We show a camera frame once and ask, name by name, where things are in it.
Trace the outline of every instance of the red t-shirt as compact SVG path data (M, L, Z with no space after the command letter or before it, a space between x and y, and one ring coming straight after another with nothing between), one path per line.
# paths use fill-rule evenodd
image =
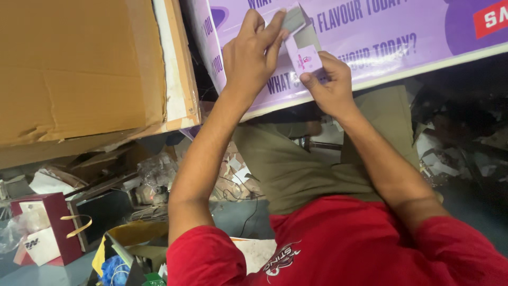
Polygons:
M187 231L168 249L168 285L508 285L508 260L451 217L425 220L411 238L384 204L334 195L270 224L277 251L249 275L226 233Z

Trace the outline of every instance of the person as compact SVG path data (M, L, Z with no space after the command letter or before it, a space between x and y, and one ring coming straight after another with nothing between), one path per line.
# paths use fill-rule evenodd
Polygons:
M329 82L309 73L300 80L347 134L343 163L334 167L276 125L237 126L275 70L288 36L281 30L284 15L277 12L265 28L249 10L224 47L227 84L169 197L168 285L508 285L507 259L452 218L415 168L401 87L354 100L348 66L319 52ZM249 275L242 252L208 210L233 133L270 203L277 243L266 265Z

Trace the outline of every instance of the purple printed board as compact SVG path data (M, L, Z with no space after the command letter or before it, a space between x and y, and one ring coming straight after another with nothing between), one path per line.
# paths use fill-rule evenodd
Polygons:
M194 35L218 91L221 49L248 9L267 23L295 0L187 0ZM321 47L346 62L353 84L373 81L508 42L508 0L300 0ZM278 67L248 115L310 101L284 46Z

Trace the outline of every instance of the hand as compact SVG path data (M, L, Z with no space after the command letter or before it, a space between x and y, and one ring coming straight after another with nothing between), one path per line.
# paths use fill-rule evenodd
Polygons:
M312 73L303 73L300 80L309 89L310 94L323 112L333 116L336 120L344 118L350 111L357 110L353 101L351 69L346 63L326 51L320 51L318 54L330 82L321 84Z
M265 21L254 9L247 11L238 36L223 48L224 71L228 80L225 94L245 104L248 109L277 67L279 49L289 31L281 31L285 9Z

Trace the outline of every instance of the olive green pants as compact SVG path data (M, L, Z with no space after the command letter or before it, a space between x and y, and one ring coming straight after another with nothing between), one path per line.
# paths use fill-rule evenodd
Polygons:
M355 98L356 105L392 146L419 168L411 113L403 85ZM381 201L362 159L345 134L341 164L329 166L288 139L305 135L305 124L240 125L233 141L261 190L271 214L289 214L324 195L346 194Z

